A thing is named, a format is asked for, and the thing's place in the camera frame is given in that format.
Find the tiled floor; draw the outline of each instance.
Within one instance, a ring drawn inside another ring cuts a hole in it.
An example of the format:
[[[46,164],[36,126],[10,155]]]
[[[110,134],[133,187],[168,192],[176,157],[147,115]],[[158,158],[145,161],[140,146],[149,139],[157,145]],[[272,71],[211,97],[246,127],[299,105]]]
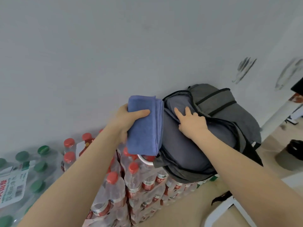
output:
[[[264,168],[273,171],[280,178],[291,175],[293,172],[280,167],[276,163],[274,156],[291,139],[303,140],[303,118],[300,118],[298,121],[299,124],[296,126],[283,123],[285,128],[278,127],[257,150],[262,158]],[[303,188],[295,188],[295,190],[303,195]],[[139,226],[200,227],[208,214],[219,205],[219,202],[217,202],[213,206],[210,206],[212,199],[226,191],[228,191],[228,187],[221,178],[218,178],[215,182],[207,182],[195,192],[157,211],[152,218],[141,223]],[[219,226],[249,227],[235,206],[231,207],[215,222],[214,227]]]

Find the folded towel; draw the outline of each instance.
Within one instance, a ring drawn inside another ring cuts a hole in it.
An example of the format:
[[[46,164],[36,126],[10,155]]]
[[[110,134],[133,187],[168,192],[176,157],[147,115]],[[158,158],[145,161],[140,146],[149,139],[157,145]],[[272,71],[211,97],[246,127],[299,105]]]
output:
[[[128,111],[149,109],[150,114],[135,121],[128,131],[127,148],[130,154],[156,156],[162,145],[163,101],[156,96],[131,96]]]

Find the white wall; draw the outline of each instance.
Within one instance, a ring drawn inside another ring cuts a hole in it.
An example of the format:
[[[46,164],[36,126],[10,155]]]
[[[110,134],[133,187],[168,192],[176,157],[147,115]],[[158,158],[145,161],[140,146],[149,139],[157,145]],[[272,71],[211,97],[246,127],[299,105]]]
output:
[[[299,4],[1,0],[0,152],[62,147],[104,126],[130,95],[195,83],[236,91],[240,61],[257,57],[260,68]]]

